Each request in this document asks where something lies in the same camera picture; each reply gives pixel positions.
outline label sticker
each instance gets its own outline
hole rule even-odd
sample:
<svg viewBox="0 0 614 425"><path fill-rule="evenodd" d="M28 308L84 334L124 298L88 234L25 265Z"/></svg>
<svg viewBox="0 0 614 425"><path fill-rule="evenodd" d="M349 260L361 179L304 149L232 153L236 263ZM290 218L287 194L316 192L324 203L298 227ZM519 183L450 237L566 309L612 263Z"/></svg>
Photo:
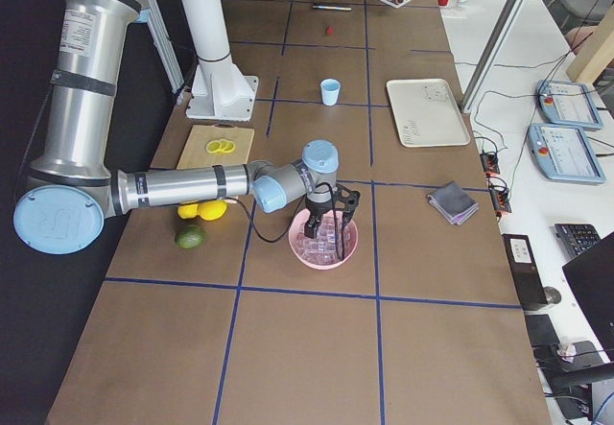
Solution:
<svg viewBox="0 0 614 425"><path fill-rule="evenodd" d="M95 24L96 15L67 10L61 27L59 50L88 58Z"/></svg>
<svg viewBox="0 0 614 425"><path fill-rule="evenodd" d="M509 240L509 245L511 246L511 253L517 264L532 263L531 255L529 254L529 246L525 240L511 238Z"/></svg>

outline chair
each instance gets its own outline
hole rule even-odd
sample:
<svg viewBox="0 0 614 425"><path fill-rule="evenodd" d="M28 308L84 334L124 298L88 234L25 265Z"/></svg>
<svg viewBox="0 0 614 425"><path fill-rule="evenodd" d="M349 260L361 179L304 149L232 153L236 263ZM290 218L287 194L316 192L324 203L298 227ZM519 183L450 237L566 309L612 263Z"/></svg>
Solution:
<svg viewBox="0 0 614 425"><path fill-rule="evenodd" d="M587 23L601 22L614 0L558 0L558 2L568 12L561 24L562 29L571 15Z"/></svg>

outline cable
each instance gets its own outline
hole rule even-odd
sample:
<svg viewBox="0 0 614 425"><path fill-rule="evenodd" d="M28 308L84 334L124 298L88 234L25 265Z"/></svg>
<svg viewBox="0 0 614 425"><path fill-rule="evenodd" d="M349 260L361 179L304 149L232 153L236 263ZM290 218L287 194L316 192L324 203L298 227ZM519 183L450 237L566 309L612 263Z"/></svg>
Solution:
<svg viewBox="0 0 614 425"><path fill-rule="evenodd" d="M554 60L547 60L545 62L541 62L538 63L536 65L510 65L510 64L505 64L505 63L495 63L493 64L494 67L505 67L505 68L527 68L527 69L533 69L533 68L539 68L539 67L543 67L544 65L548 65L550 63L555 63L555 62L559 62L561 60L561 58L566 58L567 56L569 56L571 53L574 52L575 49L577 49L579 46L581 46L584 41L586 41L592 34L588 34L587 36L585 36L581 41L579 41L578 44L574 45L574 41L575 41L575 37L572 40L572 43L570 45L570 48L567 50L567 52L565 52L564 54L560 55L558 58L554 59ZM471 62L454 62L456 65L469 65L472 67L477 66L477 63L471 63Z"/></svg>
<svg viewBox="0 0 614 425"><path fill-rule="evenodd" d="M494 132L495 134L497 134L499 136L499 138L501 139L501 143L503 144L503 147L501 149L499 149L499 151L507 150L508 146L506 145L505 137L500 132L498 132L496 129L491 128L490 126L487 126L487 125L485 125L484 123L482 123L481 121L478 120L478 116L480 115L480 106L482 106L482 102L484 101L484 99L485 99L487 94L496 94L498 96L506 97L508 99L521 99L523 97L535 97L535 94L523 94L523 95L520 95L520 96L511 96L509 94L504 94L503 92L498 92L498 91L495 91L495 90L492 90L492 89L488 89L484 93L484 95L482 96L480 101L478 102L478 106L476 106L476 113L475 113L475 115L473 117L474 123L476 125L480 125L481 127L485 128L487 130L490 130L490 131Z"/></svg>
<svg viewBox="0 0 614 425"><path fill-rule="evenodd" d="M557 399L557 398L574 399L574 400L578 401L579 403L582 403L582 404L588 406L588 403L584 399L582 399L582 398L580 398L578 396L572 396L571 394L553 394L553 393L546 393L546 392L544 392L544 396L546 396L547 398L553 398L553 399Z"/></svg>
<svg viewBox="0 0 614 425"><path fill-rule="evenodd" d="M612 149L614 149L614 145L612 144L608 144L607 142L603 142L602 140L596 139L595 137L589 137L590 140L594 140L595 142L599 142L602 145L605 145L606 147L611 147Z"/></svg>
<svg viewBox="0 0 614 425"><path fill-rule="evenodd" d="M597 3L599 3L599 0L595 0L595 3L593 3L593 6L591 7L591 9L586 13L586 15L584 16L584 19L580 22L580 27L585 27L588 24L588 17L591 15L591 12L597 6ZM570 44L574 44L574 41L576 41L576 36L578 36L578 33L579 33L579 30L574 35L574 38L572 39L572 42Z"/></svg>
<svg viewBox="0 0 614 425"><path fill-rule="evenodd" d="M23 177L23 170L26 167L26 163L28 162L28 158L30 156L30 150L32 149L32 144L35 141L36 133L38 132L38 127L40 126L40 121L42 120L42 115L45 112L45 108L47 108L47 103L49 102L49 98L51 97L51 92L53 91L54 86L49 84L49 88L47 89L47 94L38 109L38 113L36 114L35 124L32 127L32 132L30 133L30 138L28 139L28 144L26 145L26 150L23 153L23 157L21 158L21 163L19 164L19 170L17 171L17 179L15 181L15 190L12 194L12 200L15 204L17 204L17 195L19 192L19 185L21 183L21 178Z"/></svg>
<svg viewBox="0 0 614 425"><path fill-rule="evenodd" d="M614 391L612 391L610 394L607 395L607 398L605 398L602 402L602 404L599 406L599 408L597 409L597 413L595 414L595 416L593 417L593 421L591 422L591 425L597 425L599 422L599 417L602 415L603 410L605 409L605 407L607 406L607 404L612 400L612 398L614 398Z"/></svg>
<svg viewBox="0 0 614 425"><path fill-rule="evenodd" d="M332 211L333 211L333 222L335 224L335 252L337 252L337 259L342 262L343 260L345 260L345 240L343 239L343 232L345 231L345 227L346 224L342 221L342 237L341 237L341 244L342 244L342 253L339 254L339 227L337 225L337 207L335 206L335 193L333 192L333 187L331 186L330 183L328 182L322 182L319 183L318 185L316 185L316 187L321 187L321 186L326 186L328 188L328 193L330 194L330 202L332 205Z"/></svg>
<svg viewBox="0 0 614 425"><path fill-rule="evenodd" d="M576 358L577 356L591 355L591 354L594 354L594 353L609 353L610 351L614 351L614 348L605 348L603 350L583 351L581 353L576 353L574 355L574 358ZM541 363L541 362L545 362L545 361L549 361L549 360L557 360L559 358L560 358L560 356L549 356L549 357L546 357L546 358L539 358L536 361Z"/></svg>
<svg viewBox="0 0 614 425"><path fill-rule="evenodd" d="M527 139L529 138L529 127L531 126L531 123L533 122L533 120L535 119L535 113L537 112L537 104L533 105L533 113L531 115L531 119L529 120L529 123L527 124L527 130L525 131L525 138L522 141L522 146L520 148L520 154L518 155L518 159L516 160L516 164L514 165L514 169L511 172L511 182L509 183L509 194L508 194L508 202L511 201L511 190L513 189L514 186L514 181L516 179L516 170L518 169L518 166L520 165L520 160L522 159L522 155L525 152L525 147L527 146Z"/></svg>
<svg viewBox="0 0 614 425"><path fill-rule="evenodd" d="M497 147L497 144L495 144L494 140L492 140L492 139L490 139L488 137L484 137L483 135L475 135L474 138L475 139L482 139L482 140L486 140L486 141L490 142L494 146L494 148L495 148L494 153L497 154L499 152L499 148ZM482 152L484 153L484 142L482 144Z"/></svg>
<svg viewBox="0 0 614 425"><path fill-rule="evenodd" d="M295 210L292 213L290 221L288 222L288 226L286 226L284 231L279 236L277 236L276 238L272 238L272 239L271 238L267 238L267 237L263 236L260 233L260 231L258 230L258 227L256 227L256 224L254 223L253 219L251 218L251 214L249 214L248 208L245 206L245 204L241 200L239 200L238 198L235 199L235 198L229 198L229 197L224 197L224 198L222 198L222 200L228 200L228 201L236 202L237 204L239 204L243 208L243 210L245 211L246 215L248 216L249 224L253 228L253 231L256 232L256 235L258 236L258 238L260 238L265 243L277 243L279 240L281 240L286 235L286 233L288 233L288 230L290 230L290 227L292 226L292 222L295 220L296 213L298 212L298 208L302 205L303 201L305 200L305 197L304 196L301 197L301 199L296 204Z"/></svg>

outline white tray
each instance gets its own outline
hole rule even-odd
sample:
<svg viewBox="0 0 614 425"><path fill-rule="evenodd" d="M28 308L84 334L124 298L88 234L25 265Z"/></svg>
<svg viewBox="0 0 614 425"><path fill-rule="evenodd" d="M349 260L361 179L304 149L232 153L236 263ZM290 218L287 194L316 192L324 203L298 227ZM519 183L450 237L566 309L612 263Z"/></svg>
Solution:
<svg viewBox="0 0 614 425"><path fill-rule="evenodd" d="M446 80L392 80L386 90L405 147L469 143L469 132Z"/></svg>

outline pink bowl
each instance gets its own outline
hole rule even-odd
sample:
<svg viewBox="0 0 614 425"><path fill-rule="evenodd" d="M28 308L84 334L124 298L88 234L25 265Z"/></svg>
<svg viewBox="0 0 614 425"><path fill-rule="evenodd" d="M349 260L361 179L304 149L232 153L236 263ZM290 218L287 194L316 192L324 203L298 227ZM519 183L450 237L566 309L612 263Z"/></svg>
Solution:
<svg viewBox="0 0 614 425"><path fill-rule="evenodd" d="M339 220L341 216L342 216L342 213L338 212L337 219ZM326 214L324 214L323 218L332 219L333 211L328 211ZM307 267L311 267L312 269L316 269L316 270L331 270L347 262L347 260L352 256L352 254L356 250L356 246L358 246L358 228L356 227L356 224L354 224L354 221L350 221L350 223L345 228L346 231L349 233L349 241L345 243L345 258L342 261L336 258L335 262L329 265L319 265L319 264L313 264L311 262L308 262L307 260L302 258L300 254L298 253L298 236L299 236L299 233L301 233L301 226L305 224L308 220L309 220L309 210L303 209L298 214L296 214L295 219L293 220L292 225L290 226L290 230L288 231L288 241L290 242L290 248L292 249L292 252L295 254L295 256L298 258L298 260L300 260Z"/></svg>

